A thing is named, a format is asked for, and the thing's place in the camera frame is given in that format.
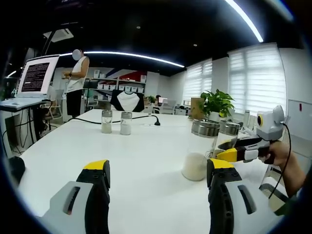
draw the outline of glass jar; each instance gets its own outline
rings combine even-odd
[[[189,180],[199,181],[207,174],[207,158],[215,147],[220,124],[214,121],[194,120],[182,174]]]
[[[126,111],[122,112],[121,122],[120,122],[120,134],[121,135],[131,134],[131,122],[132,122],[132,113],[126,112]]]
[[[233,148],[237,141],[238,131],[240,125],[233,122],[221,121],[220,131],[216,140],[213,157],[216,155]]]
[[[102,133],[112,133],[112,119],[113,111],[112,110],[103,110],[102,111]]]

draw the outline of hand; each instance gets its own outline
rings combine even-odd
[[[281,142],[281,141],[276,141],[272,144],[270,144],[270,149],[269,149],[269,154],[266,157],[260,157],[259,159],[264,162],[265,160],[269,159],[271,155],[275,156],[274,163],[273,165],[279,166],[280,168],[283,168],[285,166],[288,154],[289,154],[289,145]]]
[[[62,79],[69,79],[70,78],[69,74],[70,72],[63,72]]]

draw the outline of plant pot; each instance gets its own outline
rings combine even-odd
[[[220,122],[219,113],[218,112],[210,112],[208,119],[212,120],[212,121]]]

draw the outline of ceiling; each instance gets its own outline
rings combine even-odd
[[[47,54],[84,51],[118,51],[151,56],[190,66],[218,59],[227,52],[258,44],[255,35],[224,0],[49,0],[27,14],[15,50],[12,68],[22,66],[28,47],[43,49],[54,29],[68,28],[74,37],[51,43]],[[235,0],[262,35],[279,47],[301,47],[300,37],[264,0]],[[158,72],[171,76],[183,68],[148,59],[116,55],[89,55],[90,66]],[[58,66],[71,67],[71,56]]]

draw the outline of robotic arm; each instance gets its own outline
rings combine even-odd
[[[234,148],[228,148],[227,142],[219,145],[223,152],[216,155],[217,159],[228,162],[250,161],[269,153],[270,142],[282,137],[285,120],[282,107],[276,106],[273,111],[259,112],[257,115],[256,135],[249,138],[238,139]],[[273,164],[274,156],[264,163]]]

